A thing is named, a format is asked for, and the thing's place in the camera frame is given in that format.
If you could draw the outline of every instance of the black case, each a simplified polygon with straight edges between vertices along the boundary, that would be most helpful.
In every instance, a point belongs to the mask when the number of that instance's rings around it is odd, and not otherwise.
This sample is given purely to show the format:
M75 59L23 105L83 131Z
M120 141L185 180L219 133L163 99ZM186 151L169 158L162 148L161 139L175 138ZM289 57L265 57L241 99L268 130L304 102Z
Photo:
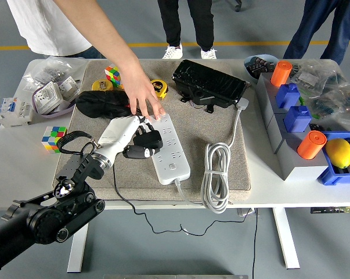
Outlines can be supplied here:
M196 105L222 108L238 103L249 82L190 60L181 61L172 75L181 95Z

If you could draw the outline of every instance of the tape measure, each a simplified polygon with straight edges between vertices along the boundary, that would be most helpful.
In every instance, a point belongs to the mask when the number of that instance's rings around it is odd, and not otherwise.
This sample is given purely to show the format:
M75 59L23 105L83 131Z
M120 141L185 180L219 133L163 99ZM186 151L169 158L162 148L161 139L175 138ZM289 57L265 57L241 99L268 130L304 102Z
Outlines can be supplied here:
M110 80L107 80L107 79L96 80L92 84L92 91L107 91L107 90L113 90L113 83L111 83Z
M167 83L165 83L165 81L163 80L152 80L151 84L154 86L154 90L156 91L157 97L160 99L164 99L168 92Z

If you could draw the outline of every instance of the blue tray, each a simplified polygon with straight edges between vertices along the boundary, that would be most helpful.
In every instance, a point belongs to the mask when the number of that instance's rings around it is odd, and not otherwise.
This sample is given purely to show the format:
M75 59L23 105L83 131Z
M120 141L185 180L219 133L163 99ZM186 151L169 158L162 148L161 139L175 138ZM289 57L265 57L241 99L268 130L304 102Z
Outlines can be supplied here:
M346 132L329 132L329 131L324 131L324 135L326 135L327 140L332 140L334 138L350 138L350 131ZM328 154L326 152L326 149L323 148L323 153L324 156L326 157L326 160L328 162L328 168L319 176L319 180L324 184L324 185L336 185L339 183L350 183L350 173L336 173L334 167L331 164L330 158L328 157Z

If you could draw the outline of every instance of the gray floor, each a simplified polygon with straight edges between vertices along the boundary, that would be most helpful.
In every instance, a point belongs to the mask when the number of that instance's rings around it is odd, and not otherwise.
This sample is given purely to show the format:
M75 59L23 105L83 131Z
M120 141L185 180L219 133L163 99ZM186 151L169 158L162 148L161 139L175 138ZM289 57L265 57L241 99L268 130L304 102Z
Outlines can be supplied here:
M99 3L128 43L165 42L155 0ZM248 0L243 10L235 13L233 0L214 0L215 42L287 42L298 27L303 5L304 0ZM180 1L180 14L182 41L195 42L186 1ZM328 40L331 20L332 15L314 40ZM6 1L0 0L0 46L16 45L26 42L18 34ZM318 58L324 48L311 45L304 58ZM281 58L286 45L216 49L219 58L262 53ZM139 58L160 58L164 50L134 48ZM184 48L184 58L199 57L198 47ZM0 102L13 96L26 66L36 58L42 56L31 51L0 51ZM350 46L341 68L350 81ZM157 230L176 229L181 223L195 233L202 233L216 218L240 220L232 209L221 216L206 210L147 213ZM286 270L272 211L260 209L255 278L350 278L350 214L313 215L309 209L287 209L287 215L301 268ZM255 217L248 217L242 224L216 224L204 237L155 235L144 218L131 210L105 211L91 222L81 274L66 273L68 240L65 244L34 245L5 266L0 278L102 278L104 274L246 274L252 278L255 222Z

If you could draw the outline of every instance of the human hand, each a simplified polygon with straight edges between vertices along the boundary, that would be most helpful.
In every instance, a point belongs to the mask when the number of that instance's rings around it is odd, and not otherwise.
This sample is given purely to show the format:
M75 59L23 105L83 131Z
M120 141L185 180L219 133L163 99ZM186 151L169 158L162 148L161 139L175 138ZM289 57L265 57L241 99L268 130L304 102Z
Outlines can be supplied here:
M130 67L129 70L121 70L119 68L119 71L133 115L136 114L137 105L139 105L141 114L149 119L146 100L151 104L154 117L157 120L161 118L161 115L165 115L165 110L158 100L154 87L141 66Z

